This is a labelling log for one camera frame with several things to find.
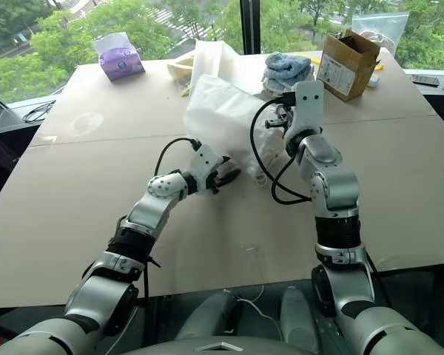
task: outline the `black cable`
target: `black cable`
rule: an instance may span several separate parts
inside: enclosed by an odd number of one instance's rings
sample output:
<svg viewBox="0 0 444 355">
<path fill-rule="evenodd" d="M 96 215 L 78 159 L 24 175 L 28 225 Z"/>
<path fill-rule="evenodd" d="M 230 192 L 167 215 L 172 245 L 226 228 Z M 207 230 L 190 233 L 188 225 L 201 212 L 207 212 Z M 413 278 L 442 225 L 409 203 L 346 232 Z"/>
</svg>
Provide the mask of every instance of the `black cable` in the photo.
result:
<svg viewBox="0 0 444 355">
<path fill-rule="evenodd" d="M 161 165 L 161 161 L 163 160 L 164 153 L 166 153 L 166 151 L 168 150 L 168 148 L 171 147 L 171 145 L 173 145 L 174 143 L 179 142 L 179 141 L 188 141 L 188 142 L 192 143 L 194 140 L 190 139 L 190 138 L 181 137 L 181 138 L 176 138 L 176 139 L 173 139 L 172 141 L 170 141 L 163 148 L 163 150 L 160 153 L 160 157 L 158 158 L 158 162 L 156 163 L 156 167 L 155 167 L 155 176 L 158 175 L 158 171 L 160 169 L 160 165 Z"/>
<path fill-rule="evenodd" d="M 149 304 L 148 263 L 145 263 L 144 269 L 143 269 L 143 285 L 145 288 L 144 307 L 147 307 Z"/>
<path fill-rule="evenodd" d="M 278 174 L 276 175 L 276 177 L 275 177 L 275 179 L 273 180 L 273 183 L 272 183 L 272 197 L 273 197 L 273 200 L 275 200 L 276 202 L 278 202 L 278 203 L 280 203 L 282 205 L 295 205 L 296 203 L 302 203 L 302 202 L 308 201 L 305 198 L 300 198 L 299 200 L 286 201 L 286 200 L 281 200 L 276 195 L 276 186 L 278 185 L 278 181 L 281 179 L 281 176 L 284 174 L 284 172 L 291 166 L 291 164 L 293 164 L 295 159 L 296 159 L 296 155 L 293 155 L 291 157 L 291 159 L 289 159 L 288 163 L 286 163 L 286 165 L 283 166 L 283 168 L 281 168 L 281 170 L 278 172 Z"/>
<path fill-rule="evenodd" d="M 32 122 L 36 122 L 36 121 L 41 121 L 44 120 L 45 118 L 43 117 L 44 114 L 49 113 L 51 111 L 51 109 L 54 106 L 54 103 L 56 102 L 56 100 L 54 101 L 49 101 L 45 104 L 42 104 L 34 109 L 32 109 L 31 111 L 29 111 L 25 116 L 23 116 L 23 122 L 26 123 L 32 123 Z M 37 117 L 33 117 L 36 113 L 41 113 L 40 115 L 38 115 Z"/>
<path fill-rule="evenodd" d="M 382 294 L 383 294 L 383 298 L 385 298 L 386 305 L 389 308 L 393 308 L 393 305 L 391 305 L 390 297 L 388 296 L 388 293 L 386 292 L 385 284 L 383 283 L 383 280 L 382 280 L 380 274 L 378 273 L 378 270 L 375 267 L 375 264 L 373 264 L 373 260 L 370 258 L 369 253 L 366 253 L 366 254 L 367 254 L 367 261 L 369 262 L 369 265 L 373 271 L 373 275 L 374 275 L 375 279 L 377 279 L 378 286 L 380 287 L 380 290 L 382 291 Z"/>
<path fill-rule="evenodd" d="M 257 151 L 257 147 L 255 145 L 255 138 L 254 138 L 254 134 L 255 134 L 255 124 L 257 123 L 257 119 L 258 116 L 260 116 L 260 114 L 262 113 L 262 111 L 265 110 L 265 108 L 267 108 L 269 105 L 271 104 L 279 104 L 279 99 L 278 98 L 274 98 L 270 101 L 267 101 L 266 103 L 264 103 L 262 105 L 262 107 L 260 107 L 260 109 L 257 111 L 257 113 L 255 113 L 255 116 L 252 120 L 252 124 L 250 125 L 250 144 L 252 146 L 252 150 L 253 150 L 253 154 L 255 156 L 255 158 L 257 159 L 258 164 L 260 165 L 261 170 L 265 173 L 265 175 L 268 177 L 268 179 L 271 180 L 271 182 L 273 182 L 273 184 L 275 184 L 276 186 L 278 186 L 280 189 L 288 192 L 291 195 L 294 195 L 296 197 L 299 197 L 301 200 L 303 201 L 298 201 L 296 203 L 300 203 L 300 202 L 306 202 L 306 201 L 310 201 L 311 198 L 304 196 L 302 194 L 298 194 L 297 192 L 292 191 L 291 189 L 288 189 L 287 187 L 285 187 L 284 185 L 282 185 L 279 182 L 275 182 L 275 178 L 270 174 L 270 172 L 268 171 L 268 169 L 264 166 L 263 162 L 261 161 L 260 155 L 258 154 Z"/>
</svg>

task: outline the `smartphone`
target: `smartphone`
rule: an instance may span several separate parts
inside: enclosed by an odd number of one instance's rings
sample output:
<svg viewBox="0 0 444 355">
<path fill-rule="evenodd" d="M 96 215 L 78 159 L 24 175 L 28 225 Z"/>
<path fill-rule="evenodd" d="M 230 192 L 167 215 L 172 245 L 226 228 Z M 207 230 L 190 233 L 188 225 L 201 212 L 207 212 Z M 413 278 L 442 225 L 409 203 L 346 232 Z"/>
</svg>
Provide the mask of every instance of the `smartphone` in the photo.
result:
<svg viewBox="0 0 444 355">
<path fill-rule="evenodd" d="M 412 75 L 411 81 L 413 81 L 415 84 L 429 85 L 430 87 L 439 86 L 439 80 L 431 76 Z"/>
</svg>

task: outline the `blue towel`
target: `blue towel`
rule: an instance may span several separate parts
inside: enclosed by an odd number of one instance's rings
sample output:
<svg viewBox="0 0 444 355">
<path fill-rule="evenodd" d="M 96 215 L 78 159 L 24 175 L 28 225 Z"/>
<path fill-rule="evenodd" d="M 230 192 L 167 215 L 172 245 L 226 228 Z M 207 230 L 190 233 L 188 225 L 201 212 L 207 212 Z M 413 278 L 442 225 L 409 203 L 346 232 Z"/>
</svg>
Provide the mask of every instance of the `blue towel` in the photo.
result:
<svg viewBox="0 0 444 355">
<path fill-rule="evenodd" d="M 263 86 L 276 95 L 290 90 L 312 73 L 311 59 L 298 55 L 272 53 L 265 60 Z"/>
</svg>

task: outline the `beige table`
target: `beige table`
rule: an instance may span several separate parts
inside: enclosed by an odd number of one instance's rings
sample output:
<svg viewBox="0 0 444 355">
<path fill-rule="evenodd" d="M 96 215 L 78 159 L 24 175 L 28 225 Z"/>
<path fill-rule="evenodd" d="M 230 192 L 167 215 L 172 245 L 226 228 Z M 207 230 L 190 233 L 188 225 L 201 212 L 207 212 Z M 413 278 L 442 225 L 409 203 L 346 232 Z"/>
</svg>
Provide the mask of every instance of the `beige table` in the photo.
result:
<svg viewBox="0 0 444 355">
<path fill-rule="evenodd" d="M 444 263 L 444 123 L 384 56 L 375 91 L 349 104 L 326 96 L 324 135 L 359 177 L 362 236 L 378 268 Z M 162 146 L 184 132 L 186 99 L 165 63 L 145 63 L 145 75 L 100 89 L 91 84 L 105 82 L 100 68 L 77 69 L 0 194 L 0 307 L 65 302 L 144 193 Z M 397 88 L 402 99 L 382 114 Z M 75 125 L 77 135 L 68 123 L 85 112 L 105 118 Z M 163 171 L 183 169 L 190 156 L 184 143 L 170 149 Z M 286 184 L 304 190 L 295 170 Z M 247 177 L 219 195 L 191 196 L 153 249 L 163 268 L 150 267 L 151 295 L 309 278 L 314 227 L 308 203 L 278 205 Z"/>
</svg>

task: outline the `white plastic bag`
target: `white plastic bag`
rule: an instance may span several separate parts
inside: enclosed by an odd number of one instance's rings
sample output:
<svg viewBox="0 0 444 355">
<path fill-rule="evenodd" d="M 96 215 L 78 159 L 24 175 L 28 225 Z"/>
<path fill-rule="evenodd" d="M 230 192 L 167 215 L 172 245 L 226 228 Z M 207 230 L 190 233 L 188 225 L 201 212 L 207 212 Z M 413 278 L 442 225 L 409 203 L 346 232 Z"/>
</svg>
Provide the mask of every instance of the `white plastic bag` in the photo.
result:
<svg viewBox="0 0 444 355">
<path fill-rule="evenodd" d="M 244 61 L 224 41 L 196 41 L 191 88 L 195 87 L 203 74 L 217 76 L 239 89 L 258 94 L 263 89 L 260 78 L 265 69 L 264 59 L 259 62 Z"/>
<path fill-rule="evenodd" d="M 264 102 L 215 76 L 203 74 L 192 91 L 184 113 L 189 136 L 228 155 L 242 171 L 258 183 L 266 181 L 250 146 L 249 131 L 255 113 Z M 264 110 L 255 126 L 255 145 L 265 166 L 283 151 L 279 129 L 266 129 L 273 110 Z"/>
<path fill-rule="evenodd" d="M 352 31 L 385 47 L 394 56 L 409 13 L 374 13 L 354 16 Z"/>
</svg>

